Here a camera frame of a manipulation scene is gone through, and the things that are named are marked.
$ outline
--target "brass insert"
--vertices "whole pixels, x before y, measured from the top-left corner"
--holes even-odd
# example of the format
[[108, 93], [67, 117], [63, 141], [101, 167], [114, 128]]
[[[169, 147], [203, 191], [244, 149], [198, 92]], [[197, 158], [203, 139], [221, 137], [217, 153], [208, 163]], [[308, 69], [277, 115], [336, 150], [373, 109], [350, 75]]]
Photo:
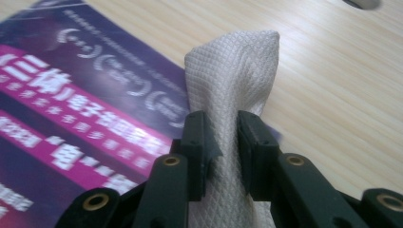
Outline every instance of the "brass insert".
[[180, 161], [177, 157], [168, 157], [163, 161], [163, 164], [173, 166], [179, 164]]
[[107, 194], [97, 193], [84, 201], [83, 208], [87, 211], [96, 211], [103, 208], [108, 202], [109, 196]]
[[292, 165], [296, 165], [296, 166], [300, 166], [303, 165], [305, 163], [305, 161], [303, 160], [303, 158], [301, 157], [297, 157], [297, 156], [288, 156], [287, 157], [287, 161], [292, 164]]
[[376, 197], [376, 199], [386, 208], [396, 212], [403, 212], [403, 201], [401, 199], [387, 194], [380, 194]]

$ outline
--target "pink banner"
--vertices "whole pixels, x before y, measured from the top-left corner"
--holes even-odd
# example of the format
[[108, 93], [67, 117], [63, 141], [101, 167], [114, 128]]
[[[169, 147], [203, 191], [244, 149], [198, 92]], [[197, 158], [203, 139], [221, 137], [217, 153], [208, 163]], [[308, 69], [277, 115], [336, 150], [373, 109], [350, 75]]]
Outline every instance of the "pink banner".
[[0, 46], [0, 87], [114, 159], [148, 176], [171, 140], [70, 83], [69, 75], [35, 56]]
[[55, 136], [47, 138], [1, 109], [0, 136], [85, 189], [108, 182], [86, 162], [89, 157], [80, 148]]

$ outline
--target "white cloth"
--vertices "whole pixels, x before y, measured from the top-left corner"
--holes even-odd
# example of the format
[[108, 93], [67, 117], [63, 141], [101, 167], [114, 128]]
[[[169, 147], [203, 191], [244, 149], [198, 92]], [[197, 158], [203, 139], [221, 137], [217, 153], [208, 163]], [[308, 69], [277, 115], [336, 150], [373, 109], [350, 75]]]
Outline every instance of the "white cloth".
[[223, 153], [210, 167], [206, 196], [189, 204], [190, 228], [274, 227], [268, 202], [252, 202], [241, 184], [237, 114], [260, 115], [278, 67], [276, 31], [237, 31], [184, 58], [191, 111], [210, 118]]

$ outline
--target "wood grain surface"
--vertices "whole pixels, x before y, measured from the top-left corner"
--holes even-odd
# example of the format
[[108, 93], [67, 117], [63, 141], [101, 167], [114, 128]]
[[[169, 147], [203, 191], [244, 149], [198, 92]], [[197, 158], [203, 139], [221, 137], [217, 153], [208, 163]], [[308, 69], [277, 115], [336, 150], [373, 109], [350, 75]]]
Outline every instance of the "wood grain surface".
[[[0, 19], [32, 2], [1, 0]], [[282, 151], [307, 156], [353, 197], [403, 193], [402, 1], [373, 10], [342, 0], [87, 2], [181, 67], [191, 48], [226, 32], [277, 30], [278, 74], [261, 117]]]

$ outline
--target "magenta poster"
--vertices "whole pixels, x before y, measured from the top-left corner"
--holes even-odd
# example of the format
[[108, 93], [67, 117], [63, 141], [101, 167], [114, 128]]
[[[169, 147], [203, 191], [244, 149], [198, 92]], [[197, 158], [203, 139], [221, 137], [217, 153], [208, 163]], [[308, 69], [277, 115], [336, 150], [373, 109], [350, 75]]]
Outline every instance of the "magenta poster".
[[0, 24], [0, 227], [53, 227], [87, 189], [146, 180], [182, 134], [183, 69], [85, 2]]

